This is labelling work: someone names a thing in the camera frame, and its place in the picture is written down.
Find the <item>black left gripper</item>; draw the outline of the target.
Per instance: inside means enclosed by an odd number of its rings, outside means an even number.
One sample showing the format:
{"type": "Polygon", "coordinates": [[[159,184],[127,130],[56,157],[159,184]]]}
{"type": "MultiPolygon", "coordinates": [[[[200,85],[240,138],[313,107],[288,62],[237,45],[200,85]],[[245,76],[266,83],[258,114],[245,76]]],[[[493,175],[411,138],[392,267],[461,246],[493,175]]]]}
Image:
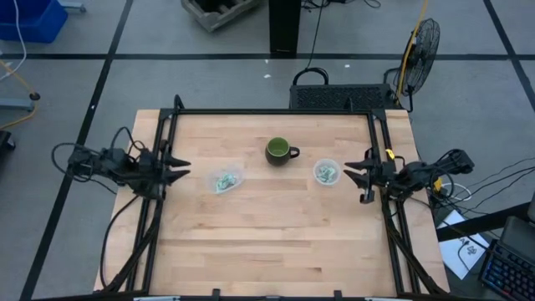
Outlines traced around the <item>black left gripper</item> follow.
{"type": "MultiPolygon", "coordinates": [[[[165,164],[171,167],[189,166],[189,161],[184,161],[165,155],[165,164]]],[[[142,148],[139,155],[139,193],[147,199],[163,199],[166,186],[171,186],[175,181],[190,173],[189,170],[165,171],[158,153],[153,153],[148,148],[142,148]]]]}

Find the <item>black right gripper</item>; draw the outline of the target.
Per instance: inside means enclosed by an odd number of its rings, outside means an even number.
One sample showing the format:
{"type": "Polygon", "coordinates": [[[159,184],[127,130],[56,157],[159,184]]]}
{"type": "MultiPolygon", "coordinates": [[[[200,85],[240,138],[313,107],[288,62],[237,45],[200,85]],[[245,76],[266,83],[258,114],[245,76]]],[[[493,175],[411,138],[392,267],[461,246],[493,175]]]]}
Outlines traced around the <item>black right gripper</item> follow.
{"type": "Polygon", "coordinates": [[[364,193],[360,196],[360,202],[363,204],[371,203],[375,199],[375,192],[372,186],[386,187],[387,182],[394,177],[395,174],[395,157],[394,153],[386,150],[386,161],[382,161],[380,156],[369,148],[364,153],[364,160],[358,162],[345,162],[345,166],[366,172],[362,175],[353,171],[344,170],[347,175],[359,189],[364,189],[364,193]]]}

